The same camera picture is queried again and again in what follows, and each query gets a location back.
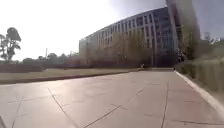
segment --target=overcast sky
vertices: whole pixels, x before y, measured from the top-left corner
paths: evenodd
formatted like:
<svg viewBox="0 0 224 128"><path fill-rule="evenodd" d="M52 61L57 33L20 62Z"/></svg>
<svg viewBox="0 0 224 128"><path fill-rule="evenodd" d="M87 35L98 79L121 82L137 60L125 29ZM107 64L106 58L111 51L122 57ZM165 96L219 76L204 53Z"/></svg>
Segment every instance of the overcast sky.
<svg viewBox="0 0 224 128"><path fill-rule="evenodd" d="M202 33L224 35L224 0L193 0ZM165 0L0 0L0 33L22 38L14 59L78 52L79 40L125 17L165 6Z"/></svg>

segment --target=hedge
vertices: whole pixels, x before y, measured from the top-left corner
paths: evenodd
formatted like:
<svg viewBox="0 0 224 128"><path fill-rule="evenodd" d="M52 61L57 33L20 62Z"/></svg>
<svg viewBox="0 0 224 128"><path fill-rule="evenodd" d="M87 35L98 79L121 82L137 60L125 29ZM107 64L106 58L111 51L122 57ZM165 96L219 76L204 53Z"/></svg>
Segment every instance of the hedge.
<svg viewBox="0 0 224 128"><path fill-rule="evenodd" d="M197 60L176 65L175 69L199 81L212 91L224 91L224 61Z"/></svg>

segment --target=ground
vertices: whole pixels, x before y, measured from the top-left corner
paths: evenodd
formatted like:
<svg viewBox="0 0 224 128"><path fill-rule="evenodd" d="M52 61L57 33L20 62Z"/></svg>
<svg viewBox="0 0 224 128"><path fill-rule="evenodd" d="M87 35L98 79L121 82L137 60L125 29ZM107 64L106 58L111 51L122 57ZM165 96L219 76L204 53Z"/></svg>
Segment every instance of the ground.
<svg viewBox="0 0 224 128"><path fill-rule="evenodd" d="M224 128L173 71L0 86L8 128Z"/></svg>

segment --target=concrete ledge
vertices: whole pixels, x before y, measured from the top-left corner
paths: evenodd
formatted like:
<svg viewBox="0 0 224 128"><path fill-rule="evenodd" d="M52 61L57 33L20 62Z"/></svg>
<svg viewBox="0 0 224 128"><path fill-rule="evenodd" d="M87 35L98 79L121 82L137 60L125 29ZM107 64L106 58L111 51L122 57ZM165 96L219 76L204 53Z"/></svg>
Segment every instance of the concrete ledge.
<svg viewBox="0 0 224 128"><path fill-rule="evenodd" d="M150 71L158 71L158 72L169 72L173 71L173 68L149 68Z"/></svg>
<svg viewBox="0 0 224 128"><path fill-rule="evenodd" d="M191 81L189 78L186 76L180 74L177 71L174 71L178 76L183 78L196 92L198 92L201 97L207 101L217 112L218 114L224 119L224 106L216 100L212 95L210 95L206 90L201 88L199 85Z"/></svg>

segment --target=building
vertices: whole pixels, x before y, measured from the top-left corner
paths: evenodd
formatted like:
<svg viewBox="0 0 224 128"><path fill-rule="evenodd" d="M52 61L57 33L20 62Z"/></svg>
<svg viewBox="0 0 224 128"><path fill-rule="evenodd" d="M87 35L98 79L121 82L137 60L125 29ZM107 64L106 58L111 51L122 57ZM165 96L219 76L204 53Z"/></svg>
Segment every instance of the building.
<svg viewBox="0 0 224 128"><path fill-rule="evenodd" d="M178 50L178 41L174 38L172 30L167 7L143 12L106 26L81 39L79 42L80 56L83 57L85 63L88 63L90 58L96 57L113 60L114 53L110 48L114 44L115 35L131 35L141 32L143 46L146 50L151 50L151 62L156 65L160 54Z"/></svg>

